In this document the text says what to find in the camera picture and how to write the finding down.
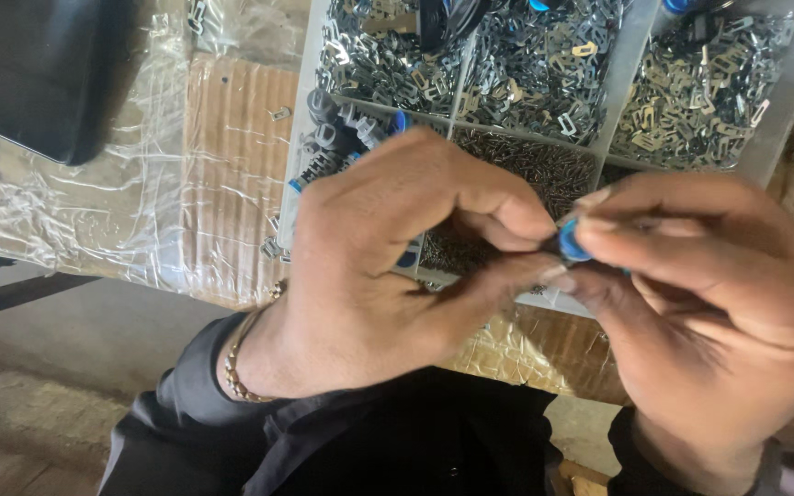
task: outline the black shirt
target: black shirt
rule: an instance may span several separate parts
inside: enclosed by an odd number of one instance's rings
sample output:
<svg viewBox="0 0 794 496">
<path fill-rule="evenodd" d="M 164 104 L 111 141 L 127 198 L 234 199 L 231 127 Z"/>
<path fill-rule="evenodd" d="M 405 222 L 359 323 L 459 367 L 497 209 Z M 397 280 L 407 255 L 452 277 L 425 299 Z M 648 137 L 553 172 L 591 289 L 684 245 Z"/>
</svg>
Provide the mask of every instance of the black shirt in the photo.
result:
<svg viewBox="0 0 794 496">
<path fill-rule="evenodd" d="M 556 397 L 435 367 L 301 400 L 231 400 L 217 358 L 242 321 L 207 326 L 112 432 L 103 496 L 553 494 Z M 636 450 L 623 409 L 609 440 L 612 495 L 687 495 Z M 759 482 L 751 493 L 764 494 Z"/>
</svg>

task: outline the black case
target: black case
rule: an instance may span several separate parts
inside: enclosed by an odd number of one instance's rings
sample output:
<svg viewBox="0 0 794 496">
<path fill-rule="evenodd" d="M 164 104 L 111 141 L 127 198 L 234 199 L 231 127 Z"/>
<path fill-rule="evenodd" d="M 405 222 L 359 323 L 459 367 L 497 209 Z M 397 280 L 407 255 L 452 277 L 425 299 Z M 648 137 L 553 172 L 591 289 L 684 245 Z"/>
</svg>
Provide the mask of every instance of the black case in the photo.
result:
<svg viewBox="0 0 794 496">
<path fill-rule="evenodd" d="M 102 147 L 130 0 L 0 0 L 0 136 L 80 165 Z"/>
</svg>

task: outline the gold bracelet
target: gold bracelet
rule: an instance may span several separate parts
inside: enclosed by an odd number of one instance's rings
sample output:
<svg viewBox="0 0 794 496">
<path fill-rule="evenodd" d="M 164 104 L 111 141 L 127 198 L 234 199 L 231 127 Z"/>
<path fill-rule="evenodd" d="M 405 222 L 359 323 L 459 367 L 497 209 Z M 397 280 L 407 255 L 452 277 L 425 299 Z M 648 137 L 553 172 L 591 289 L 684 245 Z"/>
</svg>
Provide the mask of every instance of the gold bracelet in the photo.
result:
<svg viewBox="0 0 794 496">
<path fill-rule="evenodd" d="M 274 285 L 275 289 L 272 291 L 272 297 L 274 299 L 278 299 L 283 294 L 282 285 L 280 282 Z M 231 349 L 228 351 L 228 356 L 225 359 L 225 367 L 226 367 L 226 384 L 232 390 L 232 393 L 235 396 L 249 401 L 251 403 L 268 403 L 270 401 L 274 401 L 277 398 L 273 396 L 260 396 L 256 393 L 252 393 L 247 390 L 247 386 L 241 383 L 241 379 L 237 376 L 237 353 L 238 350 L 241 349 L 241 344 L 244 343 L 244 339 L 247 337 L 247 334 L 250 333 L 250 330 L 253 329 L 253 325 L 256 324 L 256 320 L 259 319 L 259 315 L 265 309 L 257 310 L 256 313 L 252 313 L 247 316 L 247 318 L 242 322 L 243 329 L 241 329 L 240 334 L 238 334 L 237 341 L 235 344 L 232 345 Z"/>
</svg>

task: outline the person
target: person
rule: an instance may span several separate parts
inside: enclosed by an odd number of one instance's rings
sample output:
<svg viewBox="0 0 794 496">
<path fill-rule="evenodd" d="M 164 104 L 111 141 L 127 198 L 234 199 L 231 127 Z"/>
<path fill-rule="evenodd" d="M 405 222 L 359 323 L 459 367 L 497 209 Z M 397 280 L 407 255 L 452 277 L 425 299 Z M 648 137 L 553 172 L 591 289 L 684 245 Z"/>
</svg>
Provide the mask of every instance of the person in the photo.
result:
<svg viewBox="0 0 794 496">
<path fill-rule="evenodd" d="M 773 493 L 769 440 L 794 417 L 788 216 L 709 174 L 633 175 L 571 216 L 598 263 L 540 253 L 556 226 L 531 187 L 426 130 L 317 180 L 283 296 L 209 325 L 138 397 L 100 494 L 552 494 L 554 396 L 431 367 L 537 284 L 596 316 L 633 400 L 610 494 Z M 391 272 L 450 217 L 503 256 L 439 293 Z"/>
</svg>

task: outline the fingernail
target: fingernail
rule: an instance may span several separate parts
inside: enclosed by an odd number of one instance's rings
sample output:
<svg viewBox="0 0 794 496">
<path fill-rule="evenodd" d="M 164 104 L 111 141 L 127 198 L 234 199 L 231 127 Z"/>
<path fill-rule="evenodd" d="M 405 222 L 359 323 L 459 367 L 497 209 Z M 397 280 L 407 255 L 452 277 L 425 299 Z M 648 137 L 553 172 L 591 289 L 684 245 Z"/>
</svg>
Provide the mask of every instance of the fingernail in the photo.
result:
<svg viewBox="0 0 794 496">
<path fill-rule="evenodd" d="M 562 264 L 549 267 L 540 275 L 538 275 L 538 283 L 543 286 L 549 286 L 554 279 L 563 276 L 567 272 L 568 269 Z"/>
<path fill-rule="evenodd" d="M 617 229 L 618 223 L 613 220 L 590 217 L 588 215 L 582 215 L 580 219 L 578 219 L 579 231 L 609 232 L 616 231 Z"/>
<path fill-rule="evenodd" d="M 556 286 L 560 291 L 571 295 L 578 287 L 578 283 L 571 274 L 564 274 L 551 281 L 550 286 Z"/>
<path fill-rule="evenodd" d="M 568 214 L 563 215 L 559 220 L 556 221 L 557 228 L 563 228 L 566 224 L 568 224 L 569 220 L 572 220 L 577 216 L 578 216 L 577 210 L 572 210 Z"/>
<path fill-rule="evenodd" d="M 605 186 L 598 192 L 592 192 L 587 196 L 579 197 L 574 201 L 574 204 L 582 209 L 592 209 L 605 201 L 611 194 L 612 186 Z"/>
</svg>

